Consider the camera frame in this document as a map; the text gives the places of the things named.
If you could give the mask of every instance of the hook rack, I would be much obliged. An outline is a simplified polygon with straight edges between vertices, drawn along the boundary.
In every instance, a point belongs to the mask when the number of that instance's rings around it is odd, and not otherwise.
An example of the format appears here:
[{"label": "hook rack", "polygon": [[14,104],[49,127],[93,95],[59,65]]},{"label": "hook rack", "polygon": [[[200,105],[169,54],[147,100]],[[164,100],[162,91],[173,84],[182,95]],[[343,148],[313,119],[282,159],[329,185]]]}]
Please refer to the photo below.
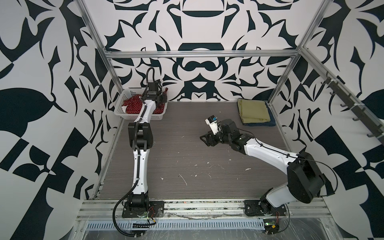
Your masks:
[{"label": "hook rack", "polygon": [[337,95],[344,104],[341,107],[348,107],[355,115],[353,121],[361,121],[371,132],[367,137],[376,137],[384,145],[384,127],[382,122],[362,103],[340,80],[331,79],[326,74],[327,79],[321,84],[327,84],[332,92],[332,96]]}]

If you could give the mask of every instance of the yellow folded towel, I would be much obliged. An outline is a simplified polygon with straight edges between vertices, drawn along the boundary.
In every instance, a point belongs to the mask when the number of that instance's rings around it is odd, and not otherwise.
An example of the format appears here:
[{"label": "yellow folded towel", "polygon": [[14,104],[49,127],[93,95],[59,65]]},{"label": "yellow folded towel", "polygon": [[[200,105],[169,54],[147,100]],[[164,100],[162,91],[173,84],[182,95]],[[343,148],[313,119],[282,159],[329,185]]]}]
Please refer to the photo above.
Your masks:
[{"label": "yellow folded towel", "polygon": [[264,101],[238,99],[237,106],[243,123],[271,121]]}]

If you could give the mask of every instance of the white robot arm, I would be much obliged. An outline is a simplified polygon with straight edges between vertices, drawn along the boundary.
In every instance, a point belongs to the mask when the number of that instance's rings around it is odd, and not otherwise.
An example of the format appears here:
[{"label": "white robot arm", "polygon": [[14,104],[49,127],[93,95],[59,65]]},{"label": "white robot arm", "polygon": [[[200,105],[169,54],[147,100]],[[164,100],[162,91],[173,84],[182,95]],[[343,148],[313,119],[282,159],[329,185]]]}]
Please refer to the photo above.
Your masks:
[{"label": "white robot arm", "polygon": [[149,122],[151,121],[151,116],[156,106],[165,103],[167,101],[166,94],[162,92],[162,86],[160,80],[153,81],[152,83],[147,82],[147,87],[144,90],[142,96],[139,97],[142,102],[142,108],[139,113],[139,116],[134,122],[128,124],[128,134],[129,134],[129,143],[133,149],[134,156],[134,178],[132,188],[125,194],[113,208],[113,224],[116,230],[128,237],[139,237],[142,236],[146,229],[149,226],[154,225],[153,223],[134,223],[133,227],[138,228],[138,230],[145,228],[141,231],[133,231],[130,233],[124,232],[121,230],[115,219],[115,212],[117,206],[120,203],[123,203],[124,200],[127,200],[124,205],[124,210],[122,217],[141,217],[147,214],[150,210],[149,208],[149,197],[148,197],[148,186],[147,186],[147,161],[150,148],[153,145],[153,135],[151,131],[151,126]]},{"label": "white robot arm", "polygon": [[211,131],[200,137],[207,146],[218,143],[229,144],[235,151],[261,159],[284,172],[288,182],[268,190],[255,206],[245,209],[249,216],[273,214],[284,204],[294,201],[310,203],[325,184],[325,177],[316,161],[308,153],[287,152],[255,138],[253,135],[241,134],[236,124],[225,119],[217,123],[211,116],[206,123]]}]

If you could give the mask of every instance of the metal strip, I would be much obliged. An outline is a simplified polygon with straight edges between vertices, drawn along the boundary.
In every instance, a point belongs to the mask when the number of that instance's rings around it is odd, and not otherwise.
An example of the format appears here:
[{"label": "metal strip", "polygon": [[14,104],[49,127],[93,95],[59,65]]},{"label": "metal strip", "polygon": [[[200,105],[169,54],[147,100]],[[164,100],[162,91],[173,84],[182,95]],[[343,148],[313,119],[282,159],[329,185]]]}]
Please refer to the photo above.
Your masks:
[{"label": "metal strip", "polygon": [[[119,220],[116,223],[124,230],[137,230],[133,228],[133,223],[141,223],[145,220]],[[109,221],[89,221],[87,231],[110,231],[115,226]],[[248,219],[162,219],[157,220],[156,224],[150,227],[151,231],[163,230],[213,230],[213,229],[253,229],[265,230],[264,221],[259,218]]]},{"label": "metal strip", "polygon": [[314,32],[316,31],[316,29],[320,25],[321,21],[323,20],[324,15],[327,12],[327,9],[331,3],[333,3],[333,0],[323,0],[321,2],[316,14],[314,15],[310,25],[308,26],[308,28],[307,28],[303,38],[301,39],[297,49],[299,49],[302,46],[306,46],[307,43],[311,40]]},{"label": "metal strip", "polygon": [[113,156],[113,153],[115,151],[116,145],[118,143],[118,140],[119,140],[119,137],[120,137],[123,125],[124,125],[124,119],[121,118],[120,122],[118,124],[118,128],[116,130],[116,133],[113,136],[112,144],[109,147],[108,156],[105,159],[103,167],[101,168],[101,172],[99,174],[99,178],[98,178],[97,184],[95,184],[94,187],[93,187],[93,192],[92,192],[92,196],[91,196],[92,199],[98,198],[98,196],[100,194],[99,190],[101,190],[101,189],[99,189],[99,187],[100,186],[102,187],[102,185],[104,183],[105,175],[107,174],[107,171],[108,171],[108,168],[109,168],[109,164],[111,163],[112,156]]},{"label": "metal strip", "polygon": [[103,42],[100,39],[100,36],[96,30],[96,27],[92,21],[91,15],[89,14],[89,11],[86,7],[86,4],[84,0],[74,0],[77,4],[77,7],[81,13],[81,16],[83,18],[83,21],[85,25],[87,26],[89,33],[91,34],[91,37],[93,41],[95,42],[95,45],[97,47],[97,50],[99,51],[99,54],[101,56],[101,59],[103,60],[104,65],[106,66],[108,72],[110,73],[112,77],[112,81],[115,84],[116,88],[118,89],[118,92],[121,93],[123,91],[123,87],[120,82],[120,78],[117,76],[115,69],[113,68],[113,65],[111,64],[110,60],[107,59],[104,52],[104,46]]},{"label": "metal strip", "polygon": [[287,151],[288,152],[292,152],[291,151],[291,147],[289,146],[288,140],[286,138],[286,134],[283,131],[283,127],[281,126],[281,124],[280,124],[280,122],[278,120],[278,115],[276,113],[276,110],[275,110],[274,106],[271,105],[271,104],[268,104],[268,106],[269,106],[269,109],[271,109],[273,117],[275,118],[275,122],[276,122],[277,128],[279,129],[280,135],[281,135],[281,137],[283,139],[283,142],[284,142],[284,145],[285,145]]},{"label": "metal strip", "polygon": [[[207,201],[208,199],[169,199],[164,200],[164,215],[160,219],[183,219],[186,217],[212,217],[220,218],[244,218],[245,199],[216,199],[215,201]],[[78,220],[110,220],[112,217],[112,209],[117,200],[86,200],[84,201]],[[288,204],[291,217],[331,217],[331,214],[322,198],[314,198],[310,204],[302,202],[291,202]],[[118,219],[122,219],[123,206],[117,207],[116,215]]]},{"label": "metal strip", "polygon": [[[333,2],[333,0],[323,0],[313,17],[310,25],[308,26],[303,38],[301,39],[299,45],[297,46],[296,50],[298,51],[301,47],[306,46],[307,43],[310,41],[310,39],[313,36],[313,33],[316,31],[318,26],[320,25],[321,21],[324,18],[324,15],[329,7],[329,5]],[[287,67],[285,68],[282,76],[278,80],[278,83],[273,90],[270,98],[268,99],[268,103],[272,104],[273,101],[276,99],[276,97],[279,95],[282,87],[284,86],[285,82],[288,79],[289,74],[292,72],[293,68],[295,67],[297,61],[299,60],[300,56],[296,55],[295,57],[291,58],[291,61],[288,63]]]},{"label": "metal strip", "polygon": [[333,218],[320,218],[329,240],[343,240],[335,220]]},{"label": "metal strip", "polygon": [[72,229],[68,239],[70,240],[82,240],[86,232],[87,220],[77,221]]},{"label": "metal strip", "polygon": [[328,77],[337,79],[331,71],[321,63],[321,61],[313,55],[307,48],[300,47],[299,54],[313,67],[313,69],[325,80]]},{"label": "metal strip", "polygon": [[384,139],[381,136],[384,133],[384,126],[381,120],[370,111],[367,106],[360,101],[329,69],[321,63],[321,61],[306,48],[300,48],[299,54],[313,67],[313,69],[325,80],[327,84],[341,101],[343,106],[348,107],[360,120],[366,128],[372,133],[367,134],[368,137],[376,137],[379,142],[384,145]]},{"label": "metal strip", "polygon": [[269,104],[273,104],[273,101],[276,99],[276,97],[279,95],[281,89],[283,88],[285,82],[288,79],[289,74],[293,71],[293,68],[296,66],[296,63],[299,61],[300,55],[297,54],[291,60],[289,61],[287,67],[285,67],[283,74],[279,78],[276,87],[273,89],[271,96],[268,99]]},{"label": "metal strip", "polygon": [[297,50],[106,51],[107,58],[295,56]]}]

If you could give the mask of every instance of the white debris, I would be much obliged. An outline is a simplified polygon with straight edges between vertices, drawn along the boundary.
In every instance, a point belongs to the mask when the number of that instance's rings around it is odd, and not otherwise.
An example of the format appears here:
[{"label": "white debris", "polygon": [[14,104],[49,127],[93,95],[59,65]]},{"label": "white debris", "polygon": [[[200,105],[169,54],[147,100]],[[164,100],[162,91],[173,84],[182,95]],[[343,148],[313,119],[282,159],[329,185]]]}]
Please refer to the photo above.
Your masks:
[{"label": "white debris", "polygon": [[[180,174],[179,174],[180,175]],[[184,180],[183,176],[180,175],[180,177]],[[188,186],[187,182],[184,180],[185,184]]]}]

